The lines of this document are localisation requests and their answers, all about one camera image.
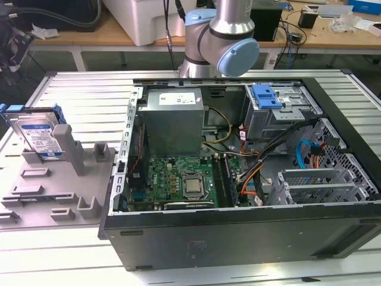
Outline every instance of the table leg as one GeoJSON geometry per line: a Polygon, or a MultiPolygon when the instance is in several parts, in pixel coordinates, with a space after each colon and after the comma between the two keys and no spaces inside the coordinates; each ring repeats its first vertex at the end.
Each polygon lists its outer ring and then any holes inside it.
{"type": "Polygon", "coordinates": [[[119,56],[120,56],[120,62],[121,62],[122,69],[126,69],[127,68],[126,53],[125,52],[119,52],[119,56]]]}
{"type": "Polygon", "coordinates": [[[279,55],[279,49],[269,49],[264,62],[264,70],[273,70],[279,55]]]}
{"type": "Polygon", "coordinates": [[[76,63],[76,67],[78,72],[85,72],[87,69],[86,63],[82,58],[82,49],[80,46],[72,46],[70,48],[70,52],[73,55],[74,62],[76,63]]]}

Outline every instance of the green motherboard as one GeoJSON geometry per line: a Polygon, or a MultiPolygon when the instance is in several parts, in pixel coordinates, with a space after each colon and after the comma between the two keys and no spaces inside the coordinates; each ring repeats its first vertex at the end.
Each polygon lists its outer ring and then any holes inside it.
{"type": "MultiPolygon", "coordinates": [[[[233,176],[241,172],[235,156],[228,157],[228,162],[233,176]]],[[[204,200],[218,207],[212,165],[212,157],[151,158],[145,201],[204,200]],[[200,197],[195,197],[193,194],[197,192],[192,193],[191,189],[196,178],[200,178],[203,184],[203,196],[200,197]],[[183,188],[187,187],[191,198],[184,196],[183,188]]]]}

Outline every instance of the gray power supply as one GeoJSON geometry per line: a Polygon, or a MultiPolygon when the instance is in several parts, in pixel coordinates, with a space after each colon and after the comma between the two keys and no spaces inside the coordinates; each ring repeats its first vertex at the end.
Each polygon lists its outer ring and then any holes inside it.
{"type": "Polygon", "coordinates": [[[204,121],[201,89],[151,89],[139,113],[152,157],[199,156],[204,121]]]}

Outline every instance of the blue box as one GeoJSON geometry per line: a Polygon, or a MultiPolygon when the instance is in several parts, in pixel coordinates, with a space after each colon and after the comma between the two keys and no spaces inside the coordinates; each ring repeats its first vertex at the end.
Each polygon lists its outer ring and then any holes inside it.
{"type": "Polygon", "coordinates": [[[348,5],[353,5],[353,12],[380,15],[381,1],[379,0],[349,0],[348,5]]]}

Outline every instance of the black cable bundle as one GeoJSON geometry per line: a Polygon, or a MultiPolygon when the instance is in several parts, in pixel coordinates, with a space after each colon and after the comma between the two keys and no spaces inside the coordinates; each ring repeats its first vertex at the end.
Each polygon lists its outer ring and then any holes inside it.
{"type": "Polygon", "coordinates": [[[167,34],[168,52],[169,52],[169,56],[171,58],[172,69],[177,70],[176,69],[176,63],[175,63],[174,57],[173,57],[172,38],[171,38],[171,34],[170,34],[169,28],[168,28],[169,0],[163,0],[163,6],[164,6],[164,19],[165,19],[165,30],[166,30],[166,34],[167,34]]]}
{"type": "Polygon", "coordinates": [[[282,24],[279,25],[279,27],[282,28],[285,31],[285,33],[286,33],[286,44],[285,44],[282,52],[280,53],[279,58],[277,59],[277,61],[275,63],[274,69],[277,67],[277,65],[279,63],[284,63],[284,62],[281,61],[281,59],[282,59],[282,57],[283,57],[283,55],[284,55],[284,53],[286,51],[286,48],[288,47],[288,54],[289,54],[290,50],[291,50],[291,45],[294,45],[294,46],[296,46],[296,49],[295,49],[296,53],[295,53],[294,59],[293,59],[292,64],[291,64],[291,68],[292,68],[293,64],[295,63],[296,58],[298,56],[298,51],[299,51],[300,47],[307,41],[308,37],[307,37],[307,34],[302,29],[300,29],[298,26],[296,26],[296,25],[294,25],[292,23],[289,23],[287,21],[283,21],[282,19],[280,19],[280,21],[281,21],[282,24]],[[293,27],[296,27],[297,29],[299,29],[303,33],[303,35],[304,35],[304,40],[303,41],[295,42],[295,41],[292,40],[292,38],[290,36],[290,32],[289,32],[289,25],[291,25],[293,27]]]}

